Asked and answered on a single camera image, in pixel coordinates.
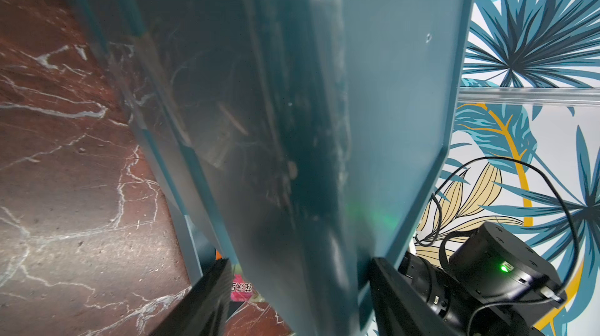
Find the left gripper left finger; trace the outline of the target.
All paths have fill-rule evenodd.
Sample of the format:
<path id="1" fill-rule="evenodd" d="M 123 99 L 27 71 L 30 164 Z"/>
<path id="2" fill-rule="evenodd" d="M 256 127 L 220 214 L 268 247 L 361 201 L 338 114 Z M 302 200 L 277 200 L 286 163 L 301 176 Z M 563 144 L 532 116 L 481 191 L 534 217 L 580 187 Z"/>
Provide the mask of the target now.
<path id="1" fill-rule="evenodd" d="M 232 284 L 231 261 L 216 261 L 151 334 L 221 336 L 228 318 Z"/>

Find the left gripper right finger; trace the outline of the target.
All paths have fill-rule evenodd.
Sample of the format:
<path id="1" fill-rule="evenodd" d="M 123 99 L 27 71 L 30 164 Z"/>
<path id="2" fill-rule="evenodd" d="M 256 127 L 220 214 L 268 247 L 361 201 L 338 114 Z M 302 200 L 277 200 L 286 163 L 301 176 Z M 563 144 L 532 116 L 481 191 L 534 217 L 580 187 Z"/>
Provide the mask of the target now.
<path id="1" fill-rule="evenodd" d="M 406 257 L 395 267 L 374 258 L 369 282 L 379 334 L 462 334 L 457 284 L 427 260 Z"/>

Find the teal three-drawer cabinet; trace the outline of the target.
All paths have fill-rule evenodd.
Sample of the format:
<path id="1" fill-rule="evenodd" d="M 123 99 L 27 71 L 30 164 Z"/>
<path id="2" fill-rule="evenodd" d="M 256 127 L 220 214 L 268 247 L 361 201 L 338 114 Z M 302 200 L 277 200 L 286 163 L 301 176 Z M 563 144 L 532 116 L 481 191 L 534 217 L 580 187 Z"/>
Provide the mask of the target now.
<path id="1" fill-rule="evenodd" d="M 473 0 L 69 0 L 171 205 L 297 335 L 361 335 L 448 155 Z"/>

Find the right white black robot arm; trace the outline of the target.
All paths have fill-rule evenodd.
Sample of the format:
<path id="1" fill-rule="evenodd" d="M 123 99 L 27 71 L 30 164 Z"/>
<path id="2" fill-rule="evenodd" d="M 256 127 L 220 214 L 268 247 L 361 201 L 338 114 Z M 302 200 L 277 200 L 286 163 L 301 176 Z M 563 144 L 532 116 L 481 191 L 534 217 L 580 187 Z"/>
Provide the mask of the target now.
<path id="1" fill-rule="evenodd" d="M 538 335 L 536 323 L 567 301 L 553 265 L 501 225 L 449 233 L 438 257 L 406 253 L 398 271 L 458 335 Z"/>

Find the right aluminium corner post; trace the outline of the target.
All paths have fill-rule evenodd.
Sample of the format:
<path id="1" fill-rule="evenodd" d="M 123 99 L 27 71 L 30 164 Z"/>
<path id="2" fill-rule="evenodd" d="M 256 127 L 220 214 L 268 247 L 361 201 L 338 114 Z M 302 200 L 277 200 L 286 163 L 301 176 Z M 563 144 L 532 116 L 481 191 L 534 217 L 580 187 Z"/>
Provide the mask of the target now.
<path id="1" fill-rule="evenodd" d="M 573 88 L 461 88 L 460 103 L 530 104 L 599 107 L 599 89 Z"/>

